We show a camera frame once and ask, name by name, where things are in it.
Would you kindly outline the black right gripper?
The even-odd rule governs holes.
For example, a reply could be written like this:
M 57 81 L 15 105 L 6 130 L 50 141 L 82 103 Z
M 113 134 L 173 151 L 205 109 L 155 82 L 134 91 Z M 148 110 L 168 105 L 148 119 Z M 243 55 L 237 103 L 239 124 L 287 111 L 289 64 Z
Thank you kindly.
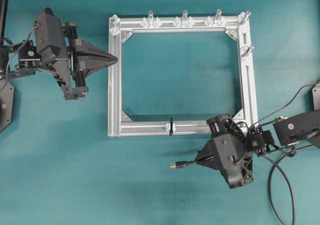
M 246 135 L 228 114 L 206 121 L 211 139 L 197 152 L 196 164 L 220 172 L 230 189 L 254 181 L 253 155 L 246 150 Z

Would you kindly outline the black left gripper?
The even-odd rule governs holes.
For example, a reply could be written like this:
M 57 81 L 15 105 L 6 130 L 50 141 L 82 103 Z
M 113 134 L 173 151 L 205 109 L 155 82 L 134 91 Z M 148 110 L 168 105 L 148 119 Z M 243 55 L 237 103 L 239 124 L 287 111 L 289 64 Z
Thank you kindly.
M 36 51 L 40 55 L 40 66 L 47 68 L 55 78 L 63 92 L 65 100 L 82 100 L 88 88 L 86 86 L 72 87 L 69 54 L 65 42 L 62 23 L 51 8 L 46 7 L 40 11 L 35 19 L 34 30 Z M 79 56 L 95 56 L 103 59 L 80 60 L 73 63 L 73 79 L 77 72 L 83 72 L 84 78 L 114 65 L 118 58 L 92 43 L 74 39 L 75 53 Z

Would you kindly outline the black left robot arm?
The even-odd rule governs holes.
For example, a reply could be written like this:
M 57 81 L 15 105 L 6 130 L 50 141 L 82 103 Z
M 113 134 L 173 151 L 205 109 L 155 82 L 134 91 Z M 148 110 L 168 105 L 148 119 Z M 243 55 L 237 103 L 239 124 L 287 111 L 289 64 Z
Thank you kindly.
M 86 78 L 118 62 L 118 58 L 80 39 L 75 22 L 61 22 L 51 8 L 36 16 L 34 39 L 7 41 L 0 47 L 0 80 L 51 74 L 65 100 L 82 100 L 89 91 Z

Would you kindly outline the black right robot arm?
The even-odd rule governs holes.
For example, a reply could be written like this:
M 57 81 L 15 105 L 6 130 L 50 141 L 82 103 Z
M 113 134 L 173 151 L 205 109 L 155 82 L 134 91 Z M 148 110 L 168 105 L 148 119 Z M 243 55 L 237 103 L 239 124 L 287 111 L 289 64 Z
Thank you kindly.
M 229 114 L 207 120 L 211 138 L 197 153 L 195 163 L 220 171 L 229 188 L 246 186 L 253 182 L 253 155 L 262 156 L 280 150 L 272 133 L 262 126 L 242 132 L 239 123 Z M 320 112 L 314 110 L 272 122 L 282 147 L 290 147 L 307 140 L 320 145 Z

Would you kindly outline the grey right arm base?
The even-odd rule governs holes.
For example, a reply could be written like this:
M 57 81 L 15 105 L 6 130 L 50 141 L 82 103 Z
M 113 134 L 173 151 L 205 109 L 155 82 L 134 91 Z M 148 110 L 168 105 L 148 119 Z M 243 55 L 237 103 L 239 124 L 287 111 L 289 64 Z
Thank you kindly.
M 312 100 L 313 100 L 313 109 L 320 110 L 320 83 L 314 85 L 312 88 Z

